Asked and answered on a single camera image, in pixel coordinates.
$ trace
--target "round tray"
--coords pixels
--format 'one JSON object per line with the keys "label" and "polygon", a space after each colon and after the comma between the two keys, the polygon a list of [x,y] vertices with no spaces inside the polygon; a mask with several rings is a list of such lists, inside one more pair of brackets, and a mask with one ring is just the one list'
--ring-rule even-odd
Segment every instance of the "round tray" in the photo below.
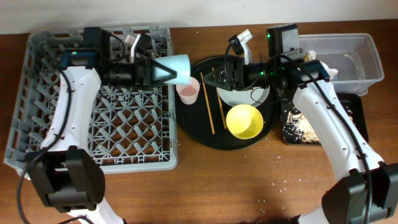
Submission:
{"label": "round tray", "polygon": [[[223,63],[223,56],[205,59],[192,67],[191,76],[201,83],[200,72],[203,76]],[[240,57],[230,57],[229,60],[242,60]],[[234,137],[228,129],[224,129],[223,120],[221,118],[220,106],[218,104],[216,88],[206,85],[211,116],[215,134],[211,133],[210,120],[206,107],[205,93],[203,84],[200,84],[198,99],[192,105],[186,105],[181,102],[175,88],[175,110],[177,121],[181,127],[195,140],[205,146],[219,150],[235,150],[252,146],[265,137],[275,126],[280,116],[280,104],[278,92],[271,87],[267,99],[256,108],[261,112],[265,121],[262,131],[254,138],[241,140]],[[224,115],[228,114],[231,109],[224,101],[222,101]]]}

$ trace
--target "wooden chopstick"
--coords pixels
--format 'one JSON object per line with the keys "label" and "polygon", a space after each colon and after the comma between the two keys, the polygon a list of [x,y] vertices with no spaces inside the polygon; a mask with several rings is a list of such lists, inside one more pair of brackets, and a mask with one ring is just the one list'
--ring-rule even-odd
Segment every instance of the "wooden chopstick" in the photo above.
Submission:
{"label": "wooden chopstick", "polygon": [[215,132],[214,132],[214,126],[213,126],[213,118],[211,117],[211,111],[210,111],[209,99],[207,98],[206,85],[205,85],[205,81],[203,80],[203,74],[202,74],[202,73],[200,73],[200,77],[201,77],[201,84],[203,85],[203,91],[205,91],[205,98],[206,98],[207,112],[209,113],[209,119],[210,119],[211,132],[212,132],[213,134],[215,134]]}
{"label": "wooden chopstick", "polygon": [[221,103],[221,98],[220,98],[220,95],[218,94],[217,87],[216,87],[216,92],[217,92],[217,98],[218,98],[218,105],[220,106],[221,117],[223,119],[224,129],[226,129],[226,121],[225,121],[225,116],[224,116],[224,111],[223,111],[223,104]]}

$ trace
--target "pink cup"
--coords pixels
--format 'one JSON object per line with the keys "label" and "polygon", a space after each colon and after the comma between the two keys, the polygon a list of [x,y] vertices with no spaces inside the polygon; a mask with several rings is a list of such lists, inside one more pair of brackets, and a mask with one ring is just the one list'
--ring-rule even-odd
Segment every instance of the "pink cup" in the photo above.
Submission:
{"label": "pink cup", "polygon": [[196,102],[199,94],[200,85],[196,78],[190,77],[189,85],[176,85],[178,95],[182,103],[186,105],[191,105]]}

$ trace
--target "transparent plastic bin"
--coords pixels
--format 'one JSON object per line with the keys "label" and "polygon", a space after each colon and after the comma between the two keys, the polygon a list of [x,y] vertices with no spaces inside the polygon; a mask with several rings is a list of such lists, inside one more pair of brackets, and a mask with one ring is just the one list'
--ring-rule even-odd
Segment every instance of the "transparent plastic bin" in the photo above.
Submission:
{"label": "transparent plastic bin", "polygon": [[379,53],[369,34],[300,35],[300,45],[305,53],[314,50],[317,59],[338,70],[332,80],[338,93],[363,96],[384,78]]}
{"label": "transparent plastic bin", "polygon": [[[146,33],[155,57],[173,55],[170,30],[161,26],[105,28],[122,40]],[[10,127],[4,163],[21,173],[28,152],[38,151],[51,125],[60,78],[52,62],[68,47],[81,44],[80,30],[31,34]],[[111,39],[111,56],[121,44]],[[177,165],[174,86],[129,91],[104,86],[93,105],[88,149],[105,174],[169,170]]]}

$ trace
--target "wire grid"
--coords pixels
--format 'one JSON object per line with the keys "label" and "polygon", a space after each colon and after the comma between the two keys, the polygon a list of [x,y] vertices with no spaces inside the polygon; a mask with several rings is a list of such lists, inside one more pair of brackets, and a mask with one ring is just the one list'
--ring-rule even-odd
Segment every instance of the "wire grid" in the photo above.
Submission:
{"label": "wire grid", "polygon": [[[78,47],[80,43],[80,36],[43,41],[37,48],[28,42],[20,83],[21,104],[16,105],[18,117],[13,118],[6,162],[13,153],[21,158],[21,152],[24,157],[27,152],[39,150],[51,125],[60,91],[59,74],[52,62],[59,61],[65,49]],[[160,42],[154,46],[156,55],[167,55],[167,46]],[[111,55],[117,57],[120,53],[120,43],[111,40]],[[111,166],[169,161],[172,138],[168,87],[129,91],[104,86],[100,91],[107,98],[97,95],[88,130],[88,149],[95,162]]]}

